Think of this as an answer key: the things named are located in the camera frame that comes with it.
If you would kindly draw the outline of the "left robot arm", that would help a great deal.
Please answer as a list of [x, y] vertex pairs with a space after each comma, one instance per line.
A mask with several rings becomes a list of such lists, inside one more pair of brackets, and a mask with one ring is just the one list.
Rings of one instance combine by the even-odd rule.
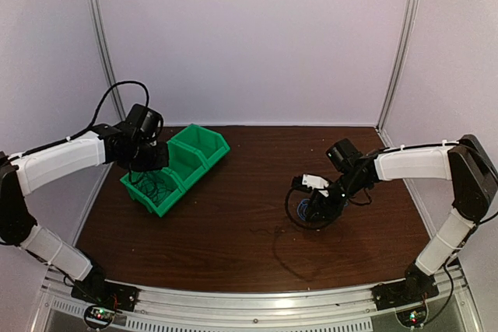
[[80, 285], [96, 304], [112, 296], [105, 277], [83, 252], [40, 226], [26, 196], [63, 177], [94, 166], [118, 164], [129, 173], [160, 170], [169, 163], [168, 145], [159, 141], [161, 114], [135, 104], [115, 125], [95, 122], [72, 137], [36, 149], [1, 155], [1, 243], [15, 246], [56, 267]]

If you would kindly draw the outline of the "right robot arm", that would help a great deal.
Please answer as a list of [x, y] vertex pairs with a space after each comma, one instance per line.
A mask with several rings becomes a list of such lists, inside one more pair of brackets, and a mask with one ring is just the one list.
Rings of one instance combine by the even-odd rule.
[[337, 219], [358, 192], [379, 183], [422, 181], [446, 187], [448, 213], [430, 241], [407, 267], [398, 293], [406, 302], [424, 294], [432, 277], [461, 251], [469, 237], [488, 222], [497, 194], [497, 170], [477, 137], [401, 145], [362, 153], [349, 139], [335, 143], [327, 156], [337, 180], [305, 174], [299, 187], [310, 193], [304, 221], [328, 224]]

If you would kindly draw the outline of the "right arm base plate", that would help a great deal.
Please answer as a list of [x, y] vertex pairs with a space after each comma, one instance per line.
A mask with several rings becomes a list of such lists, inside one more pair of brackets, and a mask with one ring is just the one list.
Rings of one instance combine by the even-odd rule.
[[433, 285], [427, 290], [410, 291], [405, 280], [379, 284], [372, 287], [371, 291], [378, 311], [422, 302], [424, 297], [439, 295], [438, 287]]

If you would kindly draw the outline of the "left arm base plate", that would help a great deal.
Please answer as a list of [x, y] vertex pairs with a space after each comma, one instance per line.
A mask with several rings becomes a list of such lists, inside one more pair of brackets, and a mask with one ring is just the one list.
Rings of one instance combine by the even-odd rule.
[[75, 281], [71, 297], [91, 302], [107, 309], [133, 312], [139, 290], [130, 285], [122, 285], [103, 279]]

